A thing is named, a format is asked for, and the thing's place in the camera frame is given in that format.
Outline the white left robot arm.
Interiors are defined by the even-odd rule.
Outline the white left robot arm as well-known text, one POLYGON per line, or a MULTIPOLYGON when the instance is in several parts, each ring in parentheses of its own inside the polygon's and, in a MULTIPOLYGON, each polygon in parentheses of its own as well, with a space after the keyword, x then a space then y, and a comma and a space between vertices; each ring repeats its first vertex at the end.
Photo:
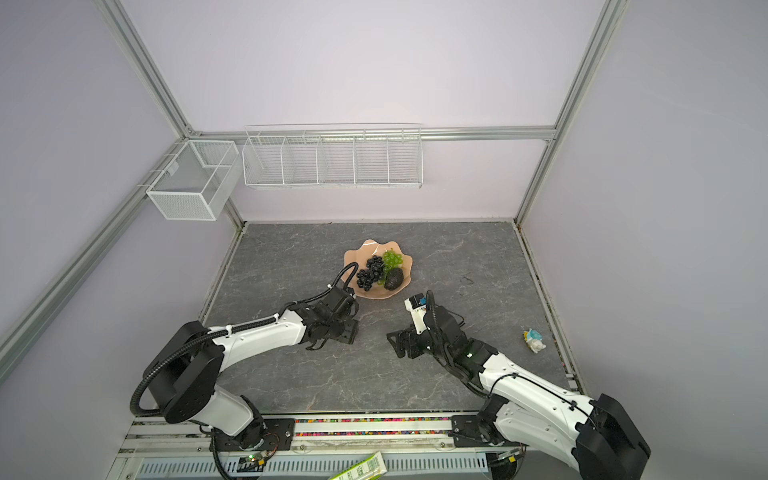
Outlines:
POLYGON ((351 344, 358 310, 353 289, 334 285, 265 318, 211 328, 188 322, 145 369, 130 411, 136 417, 161 416, 169 424, 207 425, 242 449, 254 447, 267 434, 263 416, 253 402, 219 386, 220 374, 282 347, 305 344, 314 351, 329 340, 351 344))

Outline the dark purple fake grape bunch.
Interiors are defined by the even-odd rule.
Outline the dark purple fake grape bunch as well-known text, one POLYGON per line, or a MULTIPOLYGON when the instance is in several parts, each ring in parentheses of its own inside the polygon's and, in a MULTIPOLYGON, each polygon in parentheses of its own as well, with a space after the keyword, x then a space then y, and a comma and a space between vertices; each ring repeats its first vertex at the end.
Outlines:
POLYGON ((366 267, 357 274, 357 286, 363 291, 370 291, 379 282, 383 270, 381 256, 374 255, 366 262, 366 267))

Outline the green fake grape bunch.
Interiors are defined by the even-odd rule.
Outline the green fake grape bunch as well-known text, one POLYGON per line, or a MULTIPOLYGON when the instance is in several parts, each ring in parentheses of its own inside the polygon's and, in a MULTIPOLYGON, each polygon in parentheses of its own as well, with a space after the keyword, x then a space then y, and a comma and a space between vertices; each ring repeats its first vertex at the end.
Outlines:
POLYGON ((383 270, 379 279, 379 284, 384 284, 388 273, 394 268, 400 268, 403 263, 403 257, 393 249, 387 250, 381 255, 383 270))

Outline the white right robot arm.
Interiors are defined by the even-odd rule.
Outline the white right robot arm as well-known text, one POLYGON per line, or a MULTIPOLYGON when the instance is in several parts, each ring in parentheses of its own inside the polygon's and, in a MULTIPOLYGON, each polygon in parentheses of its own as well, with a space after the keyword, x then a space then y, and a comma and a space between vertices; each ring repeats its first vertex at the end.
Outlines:
POLYGON ((411 309, 411 326, 387 340, 400 358, 428 354, 484 398, 472 440, 541 451, 584 479, 639 479, 651 448, 623 405, 568 391, 525 370, 492 345, 466 335, 443 306, 411 309))

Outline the dark fake avocado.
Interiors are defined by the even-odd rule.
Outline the dark fake avocado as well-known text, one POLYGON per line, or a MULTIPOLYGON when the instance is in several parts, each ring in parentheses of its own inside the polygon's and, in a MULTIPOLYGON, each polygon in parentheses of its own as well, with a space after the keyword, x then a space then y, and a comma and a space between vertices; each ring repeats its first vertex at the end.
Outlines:
POLYGON ((384 288, 388 291, 397 290, 404 283, 404 271, 400 267, 394 267, 387 272, 384 288))

